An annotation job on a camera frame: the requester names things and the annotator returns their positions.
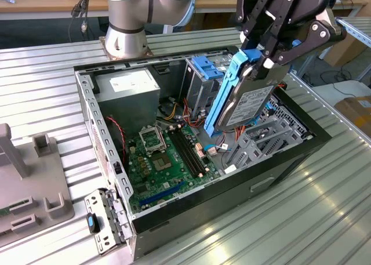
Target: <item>cable connector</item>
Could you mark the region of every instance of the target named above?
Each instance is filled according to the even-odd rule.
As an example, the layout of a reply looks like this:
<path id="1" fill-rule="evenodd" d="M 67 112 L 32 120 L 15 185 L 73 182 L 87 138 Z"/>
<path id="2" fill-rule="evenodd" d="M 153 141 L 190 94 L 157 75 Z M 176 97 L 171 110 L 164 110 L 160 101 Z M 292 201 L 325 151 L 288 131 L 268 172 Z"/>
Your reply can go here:
<path id="1" fill-rule="evenodd" d="M 76 4 L 71 11 L 71 16 L 77 17 L 80 14 L 80 12 L 81 12 L 81 6 L 79 4 Z"/>
<path id="2" fill-rule="evenodd" d="M 86 30 L 88 30 L 88 23 L 86 22 L 86 20 L 84 20 L 81 24 L 81 32 L 82 33 L 85 33 Z"/>

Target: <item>orange wire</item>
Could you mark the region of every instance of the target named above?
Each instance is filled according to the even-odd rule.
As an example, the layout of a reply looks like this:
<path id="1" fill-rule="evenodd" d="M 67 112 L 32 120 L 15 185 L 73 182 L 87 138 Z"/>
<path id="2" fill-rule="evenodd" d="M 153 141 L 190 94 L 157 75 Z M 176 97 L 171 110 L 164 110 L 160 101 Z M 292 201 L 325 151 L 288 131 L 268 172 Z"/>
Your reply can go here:
<path id="1" fill-rule="evenodd" d="M 122 139 L 122 165 L 125 163 L 125 131 L 122 129 L 122 127 L 119 125 L 119 123 L 116 122 L 115 119 L 111 118 L 111 117 L 108 117 L 106 116 L 106 119 L 110 120 L 111 122 L 113 122 L 116 127 L 118 128 L 118 130 L 120 131 L 120 134 L 121 134 L 121 139 Z"/>

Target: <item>ram slot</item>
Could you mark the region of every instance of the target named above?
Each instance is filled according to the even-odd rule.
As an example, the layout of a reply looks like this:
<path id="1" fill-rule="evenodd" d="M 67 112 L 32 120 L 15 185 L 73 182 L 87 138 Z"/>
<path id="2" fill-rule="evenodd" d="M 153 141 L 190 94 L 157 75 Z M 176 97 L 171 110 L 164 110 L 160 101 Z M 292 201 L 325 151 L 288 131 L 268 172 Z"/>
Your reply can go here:
<path id="1" fill-rule="evenodd" d="M 205 172 L 203 163 L 200 161 L 193 149 L 188 145 L 188 140 L 181 132 L 174 131 L 169 133 L 170 140 L 176 147 L 181 159 L 190 170 L 192 177 L 197 178 L 200 173 Z"/>

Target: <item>aluminum table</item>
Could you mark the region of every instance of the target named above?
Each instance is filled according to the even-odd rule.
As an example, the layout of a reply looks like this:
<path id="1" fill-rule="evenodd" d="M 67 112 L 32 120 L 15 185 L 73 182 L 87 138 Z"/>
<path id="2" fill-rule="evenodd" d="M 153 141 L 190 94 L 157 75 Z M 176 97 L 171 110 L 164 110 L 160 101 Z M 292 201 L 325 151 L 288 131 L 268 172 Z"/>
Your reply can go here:
<path id="1" fill-rule="evenodd" d="M 239 45 L 234 29 L 148 38 L 157 53 Z M 0 248 L 0 264 L 128 264 L 126 247 L 100 257 L 83 197 L 104 186 L 72 66 L 107 61 L 98 41 L 0 50 L 0 123 L 15 145 L 57 139 L 75 216 Z M 371 260 L 371 140 L 295 75 L 287 93 L 333 139 L 285 181 L 136 264 L 366 264 Z"/>
<path id="2" fill-rule="evenodd" d="M 337 19 L 337 22 L 354 38 L 371 48 L 371 17 L 343 17 Z M 371 64 L 355 80 L 361 81 L 370 70 Z"/>

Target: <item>white label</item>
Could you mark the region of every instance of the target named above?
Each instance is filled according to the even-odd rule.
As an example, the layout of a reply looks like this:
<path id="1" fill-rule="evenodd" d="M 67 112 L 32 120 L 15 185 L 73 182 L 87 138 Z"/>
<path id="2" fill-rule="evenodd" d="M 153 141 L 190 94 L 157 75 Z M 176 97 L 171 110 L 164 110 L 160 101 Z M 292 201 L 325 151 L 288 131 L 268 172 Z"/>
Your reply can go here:
<path id="1" fill-rule="evenodd" d="M 111 78 L 110 83 L 115 92 L 140 88 L 146 84 L 152 84 L 151 78 L 146 71 L 128 72 L 128 74 L 117 78 Z"/>
<path id="2" fill-rule="evenodd" d="M 224 66 L 217 67 L 216 69 L 220 72 L 225 72 L 227 70 Z"/>
<path id="3" fill-rule="evenodd" d="M 242 95 L 227 126 L 253 118 L 273 86 L 246 92 Z"/>
<path id="4" fill-rule="evenodd" d="M 235 165 L 231 165 L 231 166 L 227 167 L 227 168 L 224 170 L 224 172 L 225 172 L 226 174 L 228 174 L 228 173 L 231 173 L 231 172 L 235 171 L 236 169 L 237 169 L 237 168 L 236 168 Z"/>
<path id="5" fill-rule="evenodd" d="M 371 107 L 371 103 L 369 101 L 361 100 L 358 102 L 362 105 L 362 107 Z"/>

